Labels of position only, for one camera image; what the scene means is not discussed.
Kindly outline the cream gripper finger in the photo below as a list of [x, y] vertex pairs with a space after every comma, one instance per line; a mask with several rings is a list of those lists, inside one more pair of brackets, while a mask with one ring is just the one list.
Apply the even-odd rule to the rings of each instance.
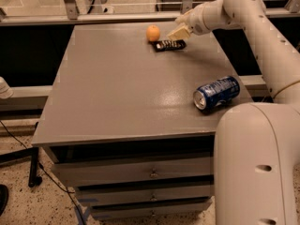
[[181, 39], [190, 38], [190, 31], [188, 29], [188, 26], [182, 25], [175, 28], [167, 35], [167, 38], [169, 40], [181, 40]]
[[191, 9], [191, 10], [187, 11], [186, 13], [181, 14], [180, 16], [178, 16], [175, 19], [175, 22], [177, 24], [180, 24], [180, 23], [189, 24], [189, 17], [190, 17], [190, 15], [191, 15], [192, 12], [193, 12], [193, 10]]

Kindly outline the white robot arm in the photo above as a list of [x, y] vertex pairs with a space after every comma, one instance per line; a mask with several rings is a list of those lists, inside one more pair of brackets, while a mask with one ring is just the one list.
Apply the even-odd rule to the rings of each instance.
[[203, 35], [240, 27], [272, 102], [243, 103], [217, 125], [217, 225], [298, 225], [293, 168], [300, 162], [300, 53], [265, 15], [263, 0], [217, 0], [176, 19]]

